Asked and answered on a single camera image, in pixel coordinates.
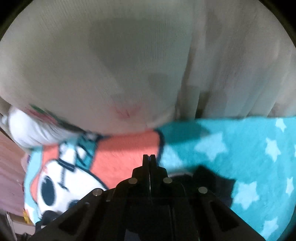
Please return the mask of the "navy striped child pants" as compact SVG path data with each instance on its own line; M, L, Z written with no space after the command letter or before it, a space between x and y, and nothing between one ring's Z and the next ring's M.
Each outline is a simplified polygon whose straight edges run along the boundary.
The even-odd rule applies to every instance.
M184 183L194 183L198 188L206 187L228 207L231 207L233 203L232 192L236 179L223 177L203 165L197 166L193 173L189 171L178 171L171 173L169 177Z

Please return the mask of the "turquoise star cartoon blanket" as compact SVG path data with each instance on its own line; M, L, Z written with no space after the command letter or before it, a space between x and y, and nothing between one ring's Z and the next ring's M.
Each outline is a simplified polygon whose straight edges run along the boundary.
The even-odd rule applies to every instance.
M295 118L197 119L128 136L83 133L34 148L24 183L33 223L63 213L91 190L114 188L154 154L168 174L203 165L236 179L231 209L266 240L295 227Z

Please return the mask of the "grey plush seal pillow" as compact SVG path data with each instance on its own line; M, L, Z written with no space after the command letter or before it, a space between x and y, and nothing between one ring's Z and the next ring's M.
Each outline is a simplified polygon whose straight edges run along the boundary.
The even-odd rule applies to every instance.
M10 108L7 114L1 115L1 127L24 149L60 143L81 134L44 123L17 108Z

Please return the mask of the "beige patterned curtain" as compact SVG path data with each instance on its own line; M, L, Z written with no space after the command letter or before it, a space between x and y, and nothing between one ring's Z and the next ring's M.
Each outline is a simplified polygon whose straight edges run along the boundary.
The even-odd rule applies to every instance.
M1 101L65 128L295 115L295 45L259 1L32 1L1 39Z

